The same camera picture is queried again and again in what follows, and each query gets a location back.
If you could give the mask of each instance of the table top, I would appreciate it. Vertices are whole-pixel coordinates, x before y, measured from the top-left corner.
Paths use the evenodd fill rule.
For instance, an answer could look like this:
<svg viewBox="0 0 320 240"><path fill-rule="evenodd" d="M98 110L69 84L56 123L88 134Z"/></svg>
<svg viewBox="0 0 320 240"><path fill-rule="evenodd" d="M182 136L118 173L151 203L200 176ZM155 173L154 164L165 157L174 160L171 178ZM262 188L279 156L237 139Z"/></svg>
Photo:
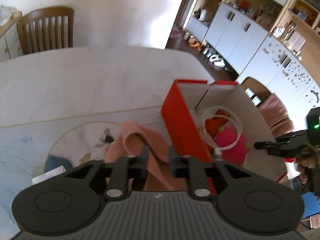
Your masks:
<svg viewBox="0 0 320 240"><path fill-rule="evenodd" d="M80 47L0 63L0 127L162 105L174 79L214 79L191 54Z"/></svg>
<svg viewBox="0 0 320 240"><path fill-rule="evenodd" d="M97 134L102 135L108 128L110 135L116 137L121 132L121 123L133 120L159 131L171 145L160 109L153 107L1 128L0 240L11 239L19 232L12 215L12 201L19 192L32 185L32 178L44 173L48 155L57 156L56 150L61 143L72 151L65 158L74 166L79 165L83 153L90 152L90 160L104 159L105 146L95 148L100 143Z"/></svg>

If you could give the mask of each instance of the white cable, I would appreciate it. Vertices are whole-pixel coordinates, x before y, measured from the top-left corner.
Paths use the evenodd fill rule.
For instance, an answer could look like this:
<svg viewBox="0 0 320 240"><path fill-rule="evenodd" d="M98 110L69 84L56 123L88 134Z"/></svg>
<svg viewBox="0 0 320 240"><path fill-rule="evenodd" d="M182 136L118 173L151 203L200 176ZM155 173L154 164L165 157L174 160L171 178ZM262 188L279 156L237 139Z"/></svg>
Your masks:
<svg viewBox="0 0 320 240"><path fill-rule="evenodd" d="M217 111L221 109L227 113L230 114L230 116L225 116L225 115L221 115L221 114L214 114L214 115L209 115L210 112L214 112L217 113ZM210 136L210 134L208 133L206 127L205 127L205 121L207 119L212 119L214 117L222 117L227 119L228 121L230 121L231 123L233 123L233 125L236 127L237 130L237 138L236 140L230 144L229 146L226 147L218 147L218 145L216 144L216 142L214 141L214 139ZM226 107L223 106L213 106L210 107L209 109L207 109L203 116L202 116L202 126L200 127L200 135L202 137L202 139L204 140L205 143L207 143L209 146L211 146L214 149L215 155L218 158L222 157L222 151L223 150L229 150L231 148L233 148L239 141L241 135L242 135L242 131L243 131L243 127L242 127L242 123L240 121L240 119L238 118L238 116L236 116L236 114L234 112L232 112L231 110L229 110Z"/></svg>

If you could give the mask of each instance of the black round pad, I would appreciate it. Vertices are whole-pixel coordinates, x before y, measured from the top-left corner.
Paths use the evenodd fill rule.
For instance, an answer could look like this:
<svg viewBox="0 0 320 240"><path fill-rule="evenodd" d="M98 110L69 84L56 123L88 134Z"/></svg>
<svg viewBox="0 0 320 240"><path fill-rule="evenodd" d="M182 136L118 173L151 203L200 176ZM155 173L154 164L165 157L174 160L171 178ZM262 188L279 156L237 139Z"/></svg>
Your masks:
<svg viewBox="0 0 320 240"><path fill-rule="evenodd" d="M272 235L295 230L304 203L288 187L250 177L229 182L218 197L217 208L229 223L244 231Z"/></svg>
<svg viewBox="0 0 320 240"><path fill-rule="evenodd" d="M12 203L12 213L19 227L38 235L72 232L88 223L99 208L97 194L82 180L73 178L29 187Z"/></svg>
<svg viewBox="0 0 320 240"><path fill-rule="evenodd" d="M256 190L244 197L246 205L256 211L273 211L282 204L282 199L275 193L266 190Z"/></svg>
<svg viewBox="0 0 320 240"><path fill-rule="evenodd" d="M35 201L36 207L44 212L59 212L68 208L71 203L70 194L56 190L40 194Z"/></svg>

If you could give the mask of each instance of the white paper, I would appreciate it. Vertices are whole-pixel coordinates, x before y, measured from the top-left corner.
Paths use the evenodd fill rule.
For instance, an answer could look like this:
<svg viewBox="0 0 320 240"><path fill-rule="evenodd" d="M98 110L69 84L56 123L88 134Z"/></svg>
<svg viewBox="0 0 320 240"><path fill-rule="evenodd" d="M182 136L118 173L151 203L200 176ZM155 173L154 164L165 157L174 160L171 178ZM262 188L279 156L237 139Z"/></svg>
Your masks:
<svg viewBox="0 0 320 240"><path fill-rule="evenodd" d="M46 173L44 173L44 174L42 174L42 175L40 175L38 177L33 178L32 179L32 185L38 184L38 183L40 183L42 181L45 181L45 180L50 179L52 177L55 177L55 176L57 176L59 174L64 173L65 171L66 171L66 169L63 167L63 165L61 165L58 168L55 168L55 169L53 169L51 171L48 171L48 172L46 172Z"/></svg>

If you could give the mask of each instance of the white wall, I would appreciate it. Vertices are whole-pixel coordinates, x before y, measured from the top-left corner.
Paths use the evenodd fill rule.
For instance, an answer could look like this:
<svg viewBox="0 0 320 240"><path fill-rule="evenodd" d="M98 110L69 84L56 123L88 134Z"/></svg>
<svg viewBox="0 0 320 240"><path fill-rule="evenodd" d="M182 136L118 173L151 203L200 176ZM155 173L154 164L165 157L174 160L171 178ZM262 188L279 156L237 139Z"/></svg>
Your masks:
<svg viewBox="0 0 320 240"><path fill-rule="evenodd" d="M25 15L67 5L75 10L74 46L139 45L164 48L181 0L0 0Z"/></svg>

